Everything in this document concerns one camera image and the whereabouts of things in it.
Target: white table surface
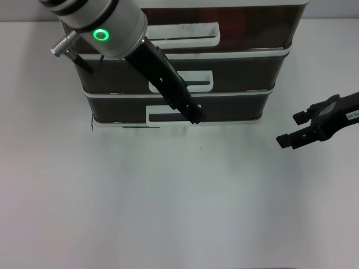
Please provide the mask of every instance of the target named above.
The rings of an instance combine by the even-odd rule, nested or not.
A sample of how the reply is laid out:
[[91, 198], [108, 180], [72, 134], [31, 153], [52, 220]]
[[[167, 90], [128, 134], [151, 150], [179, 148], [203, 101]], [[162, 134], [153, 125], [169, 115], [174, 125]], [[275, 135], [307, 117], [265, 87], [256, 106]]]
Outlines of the white table surface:
[[90, 128], [57, 23], [0, 24], [0, 268], [359, 268], [359, 126], [282, 150], [359, 91], [359, 20], [302, 20], [261, 122]]

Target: drawer handle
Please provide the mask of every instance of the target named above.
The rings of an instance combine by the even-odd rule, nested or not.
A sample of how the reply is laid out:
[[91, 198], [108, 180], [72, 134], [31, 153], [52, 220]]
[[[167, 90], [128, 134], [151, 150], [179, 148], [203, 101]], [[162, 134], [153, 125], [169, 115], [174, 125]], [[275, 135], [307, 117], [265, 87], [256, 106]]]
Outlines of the drawer handle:
[[148, 105], [146, 106], [146, 124], [149, 127], [159, 127], [167, 125], [191, 126], [192, 124], [185, 119], [177, 109], [173, 110], [167, 105]]
[[220, 42], [218, 22], [148, 26], [146, 36], [161, 49], [215, 47]]
[[[178, 74], [187, 82], [189, 92], [209, 92], [213, 89], [212, 71], [178, 71]], [[151, 82], [148, 83], [148, 87], [151, 92], [159, 93]]]

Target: stacked drawer unit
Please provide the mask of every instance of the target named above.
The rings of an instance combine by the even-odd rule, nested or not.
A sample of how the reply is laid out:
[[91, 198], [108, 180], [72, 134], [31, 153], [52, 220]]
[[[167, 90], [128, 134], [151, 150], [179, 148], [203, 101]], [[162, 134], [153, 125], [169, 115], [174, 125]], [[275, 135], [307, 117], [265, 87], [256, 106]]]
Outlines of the stacked drawer unit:
[[[308, 0], [136, 2], [148, 18], [146, 36], [205, 110], [201, 124], [218, 124], [262, 116]], [[93, 74], [77, 71], [98, 125], [190, 124], [125, 60], [101, 62], [81, 39], [74, 48], [96, 68]]]

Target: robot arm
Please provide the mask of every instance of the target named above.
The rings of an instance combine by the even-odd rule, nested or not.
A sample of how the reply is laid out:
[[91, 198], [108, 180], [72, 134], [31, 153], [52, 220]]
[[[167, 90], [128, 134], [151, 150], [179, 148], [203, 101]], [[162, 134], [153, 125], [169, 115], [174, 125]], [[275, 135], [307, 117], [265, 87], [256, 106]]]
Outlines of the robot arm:
[[52, 49], [56, 56], [66, 55], [92, 72], [70, 47], [82, 37], [103, 56], [125, 59], [162, 94], [172, 109], [178, 109], [192, 124], [205, 114], [193, 103], [187, 85], [169, 64], [166, 56], [145, 36], [147, 18], [132, 0], [39, 0], [63, 22], [73, 28]]
[[297, 149], [315, 141], [326, 141], [339, 130], [359, 123], [359, 92], [341, 98], [334, 95], [327, 101], [311, 105], [306, 112], [293, 116], [298, 125], [311, 120], [310, 126], [291, 134], [277, 137], [284, 149]]

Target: green led ring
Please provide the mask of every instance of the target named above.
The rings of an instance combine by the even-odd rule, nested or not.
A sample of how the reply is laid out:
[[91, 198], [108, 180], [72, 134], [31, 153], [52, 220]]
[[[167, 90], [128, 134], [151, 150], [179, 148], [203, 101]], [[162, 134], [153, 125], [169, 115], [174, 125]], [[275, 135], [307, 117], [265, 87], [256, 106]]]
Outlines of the green led ring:
[[[98, 34], [104, 34], [105, 37], [104, 38], [98, 38]], [[104, 30], [104, 29], [97, 29], [96, 31], [94, 31], [94, 38], [96, 38], [98, 41], [106, 41], [107, 39], [110, 38], [110, 34], [108, 33], [108, 31]]]

